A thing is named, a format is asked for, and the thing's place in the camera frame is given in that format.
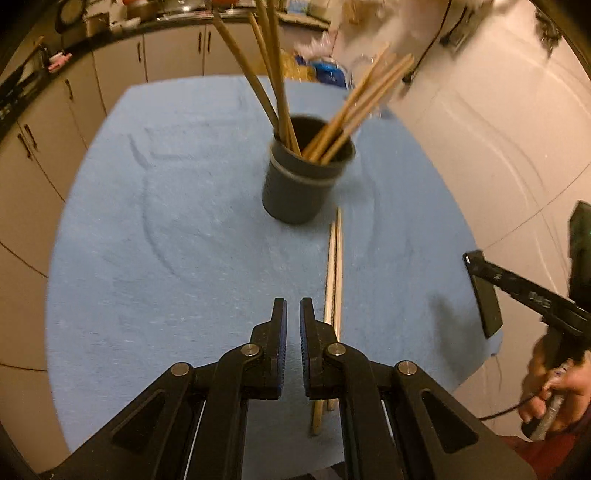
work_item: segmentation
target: chopstick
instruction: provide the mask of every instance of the chopstick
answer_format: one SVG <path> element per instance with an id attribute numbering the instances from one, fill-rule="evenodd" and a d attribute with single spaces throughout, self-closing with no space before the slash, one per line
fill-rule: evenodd
<path id="1" fill-rule="evenodd" d="M 267 117 L 269 117 L 269 121 L 273 126 L 273 130 L 275 132 L 278 132 L 279 119 L 277 118 L 277 114 L 275 113 L 273 105 L 271 104 L 271 101 L 269 100 L 269 97 L 267 96 L 267 93 L 265 92 L 265 89 L 262 87 L 261 82 L 256 76 L 254 70 L 252 69 L 252 67 L 248 63 L 248 60 L 242 53 L 242 50 L 240 50 L 240 47 L 236 43 L 236 40 L 234 40 L 232 34 L 229 32 L 226 25 L 224 25 L 222 19 L 220 18 L 217 12 L 213 13 L 212 22 L 213 26 L 216 27 L 216 30 L 219 32 L 220 36 L 223 38 L 224 42 L 234 55 L 234 58 L 236 58 L 238 65 L 240 65 L 242 73 L 244 73 L 244 76 L 248 80 L 248 83 L 250 83 L 252 90 L 254 90 L 255 95 L 261 103 L 263 110 L 267 114 Z"/>
<path id="2" fill-rule="evenodd" d="M 355 133 L 365 118 L 373 111 L 376 105 L 386 96 L 389 90 L 399 81 L 412 66 L 414 58 L 411 54 L 406 55 L 398 62 L 393 69 L 383 76 L 380 81 L 368 91 L 358 105 L 349 112 L 346 126 L 338 139 L 330 146 L 320 159 L 320 165 L 328 165 L 347 139 Z"/>
<path id="3" fill-rule="evenodd" d="M 343 312 L 343 215 L 340 207 L 336 209 L 336 255 L 335 255 L 335 306 L 333 327 L 336 341 L 340 342 L 340 324 Z M 334 410 L 337 399 L 331 398 L 328 410 Z"/>
<path id="4" fill-rule="evenodd" d="M 364 75 L 363 79 L 359 84 L 354 88 L 354 90 L 350 93 L 349 97 L 340 108 L 338 113 L 333 117 L 333 119 L 325 125 L 320 132 L 316 134 L 316 136 L 312 139 L 308 146 L 304 149 L 302 155 L 304 158 L 311 162 L 316 162 L 320 158 L 320 156 L 326 150 L 329 142 L 333 139 L 335 133 L 341 129 L 343 121 L 345 120 L 345 116 L 351 106 L 354 105 L 355 101 L 361 96 L 361 94 L 365 91 L 371 77 L 372 73 L 376 70 L 376 68 L 382 63 L 382 59 L 385 57 L 386 52 L 390 47 L 390 43 L 386 43 L 383 49 L 379 52 L 378 56 L 376 57 L 374 64 L 368 70 L 368 72 Z"/>
<path id="5" fill-rule="evenodd" d="M 326 288 L 324 290 L 324 323 L 332 323 L 333 308 L 335 305 L 335 256 L 336 256 L 336 224 L 330 224 L 329 256 L 326 267 Z M 324 413 L 325 400 L 314 402 L 314 413 L 312 415 L 312 435 L 320 433 L 322 425 L 322 414 Z"/>
<path id="6" fill-rule="evenodd" d="M 271 77 L 272 72 L 271 72 L 271 63 L 269 60 L 269 52 L 267 52 L 267 47 L 265 45 L 265 38 L 263 36 L 261 27 L 259 26 L 258 23 L 256 23 L 255 15 L 252 12 L 250 12 L 248 14 L 248 21 L 251 23 L 252 32 L 255 34 L 256 43 L 258 44 L 259 50 L 261 51 L 262 61 L 265 63 L 265 70 L 267 71 L 267 76 L 269 77 L 269 81 L 271 82 L 271 85 L 272 85 L 273 78 Z"/>
<path id="7" fill-rule="evenodd" d="M 279 33 L 277 10 L 274 0 L 267 0 L 267 17 L 269 21 L 269 40 L 267 45 L 271 68 L 274 69 L 275 97 L 277 100 L 277 113 L 279 116 L 279 136 L 284 145 L 291 148 L 294 153 L 301 155 L 298 146 L 293 124 L 291 123 L 290 111 L 285 96 L 285 85 L 281 64 L 281 49 L 279 47 Z"/>

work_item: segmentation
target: black cup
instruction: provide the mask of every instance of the black cup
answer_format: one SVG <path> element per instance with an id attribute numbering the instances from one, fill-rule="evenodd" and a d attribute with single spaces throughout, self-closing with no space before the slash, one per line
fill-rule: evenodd
<path id="1" fill-rule="evenodd" d="M 302 150 L 326 124 L 310 116 L 293 116 L 291 122 Z M 309 222 L 318 214 L 330 189 L 354 156 L 355 148 L 350 138 L 326 166 L 303 160 L 274 139 L 262 191 L 263 207 L 269 215 L 284 223 Z"/>

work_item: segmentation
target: table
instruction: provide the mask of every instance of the table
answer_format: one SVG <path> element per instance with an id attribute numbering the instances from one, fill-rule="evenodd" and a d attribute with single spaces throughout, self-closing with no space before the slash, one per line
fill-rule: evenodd
<path id="1" fill-rule="evenodd" d="M 292 113 L 330 118 L 345 92 L 288 83 Z M 342 340 L 370 360 L 409 359 L 453 390 L 501 342 L 484 338 L 462 254 L 476 248 L 450 192 L 393 116 L 371 118 L 326 207 L 293 227 L 261 205 L 271 127 L 241 77 L 133 87 L 86 154 L 51 264 L 47 353 L 70 449 L 170 365 L 246 343 L 288 304 L 285 387 L 251 402 L 243 478 L 343 459 L 338 413 L 309 436 L 298 303 L 322 318 L 329 223 L 343 209 Z"/>

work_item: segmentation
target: cable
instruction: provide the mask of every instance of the cable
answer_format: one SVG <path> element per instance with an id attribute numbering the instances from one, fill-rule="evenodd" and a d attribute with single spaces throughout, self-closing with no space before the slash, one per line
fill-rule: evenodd
<path id="1" fill-rule="evenodd" d="M 447 14 L 449 13 L 449 9 L 451 6 L 452 6 L 452 0 L 449 0 L 449 2 L 447 3 L 447 8 L 445 10 L 445 13 L 443 14 L 443 19 L 441 21 L 441 27 L 439 27 L 437 34 L 435 34 L 435 36 L 431 40 L 431 43 L 425 49 L 425 51 L 423 52 L 423 55 L 421 55 L 421 58 L 418 59 L 418 62 L 414 66 L 414 68 L 410 72 L 408 72 L 404 77 L 402 77 L 402 81 L 404 83 L 406 83 L 407 85 L 410 85 L 413 82 L 414 76 L 417 73 L 417 69 L 418 69 L 419 65 L 421 64 L 421 62 L 423 61 L 423 59 L 425 58 L 425 56 L 427 55 L 427 53 L 429 52 L 429 50 L 431 49 L 433 44 L 437 41 L 437 38 L 439 37 L 439 35 L 441 34 L 441 31 L 443 30 L 443 25 L 445 25 L 445 20 L 447 20 Z"/>
<path id="2" fill-rule="evenodd" d="M 498 411 L 497 413 L 493 413 L 492 415 L 489 415 L 487 417 L 480 417 L 478 420 L 487 421 L 487 420 L 495 419 L 497 417 L 502 417 L 503 415 L 507 415 L 508 413 L 511 413 L 512 411 L 517 410 L 518 408 L 521 408 L 523 405 L 528 403 L 532 398 L 537 397 L 540 394 L 540 392 L 532 393 L 531 395 L 529 395 L 529 396 L 525 397 L 523 400 L 521 400 L 517 405 L 513 405 L 512 407 L 509 407 L 506 410 Z"/>
<path id="3" fill-rule="evenodd" d="M 444 36 L 442 36 L 439 39 L 439 43 L 443 46 L 446 46 L 449 43 L 449 39 L 452 36 L 452 33 L 454 33 L 455 29 L 460 25 L 460 23 L 462 23 L 462 20 L 464 20 L 464 17 L 466 16 L 466 13 L 468 12 L 468 6 L 466 5 L 464 7 L 464 10 L 462 11 L 462 14 L 460 16 L 460 19 L 456 22 L 456 24 L 452 27 L 452 29 L 447 32 Z"/>

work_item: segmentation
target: cabinet door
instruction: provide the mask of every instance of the cabinet door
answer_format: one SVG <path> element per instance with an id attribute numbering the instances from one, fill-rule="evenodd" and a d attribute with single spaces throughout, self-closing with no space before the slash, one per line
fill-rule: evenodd
<path id="1" fill-rule="evenodd" d="M 140 35 L 121 40 L 92 54 L 100 94 L 108 113 L 129 87 L 146 82 L 144 38 Z"/>
<path id="2" fill-rule="evenodd" d="M 257 75 L 265 74 L 265 64 L 250 24 L 228 24 L 228 30 Z M 205 39 L 205 75 L 242 75 L 234 55 L 213 25 L 207 25 Z"/>
<path id="3" fill-rule="evenodd" d="M 19 135 L 14 125 L 0 144 L 0 242 L 47 275 L 63 201 Z"/>
<path id="4" fill-rule="evenodd" d="M 203 75 L 205 26 L 171 28 L 144 36 L 149 82 Z"/>
<path id="5" fill-rule="evenodd" d="M 0 247 L 0 363 L 47 369 L 43 344 L 47 279 Z"/>
<path id="6" fill-rule="evenodd" d="M 61 82 L 54 82 L 18 120 L 35 158 L 65 199 L 86 146 L 78 131 Z"/>
<path id="7" fill-rule="evenodd" d="M 65 77 L 58 81 L 62 82 L 66 90 L 70 110 L 74 114 L 82 140 L 89 147 L 106 116 L 92 55 L 88 54 L 78 60 Z"/>

